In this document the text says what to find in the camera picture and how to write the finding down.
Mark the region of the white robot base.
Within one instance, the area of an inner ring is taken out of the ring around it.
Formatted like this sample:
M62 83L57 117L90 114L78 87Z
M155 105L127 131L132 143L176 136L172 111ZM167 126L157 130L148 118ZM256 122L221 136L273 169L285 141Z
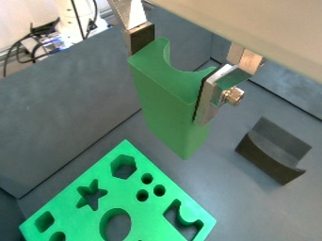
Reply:
M68 49L108 28L96 0L54 0L54 5L57 19L38 40L45 53Z

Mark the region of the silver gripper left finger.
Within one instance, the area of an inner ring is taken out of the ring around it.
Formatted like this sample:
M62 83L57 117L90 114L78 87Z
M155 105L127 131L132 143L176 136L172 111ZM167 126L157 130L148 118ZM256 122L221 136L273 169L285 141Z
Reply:
M155 25L147 21L141 0L106 0L121 27L129 55L155 39Z

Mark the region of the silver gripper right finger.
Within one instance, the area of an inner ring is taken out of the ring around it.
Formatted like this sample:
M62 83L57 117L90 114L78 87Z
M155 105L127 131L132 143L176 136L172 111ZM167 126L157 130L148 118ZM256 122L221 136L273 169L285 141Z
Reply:
M236 87L259 70L264 58L244 46L232 43L228 48L227 63L203 79L193 113L199 126L208 124L223 104L237 105L244 92Z

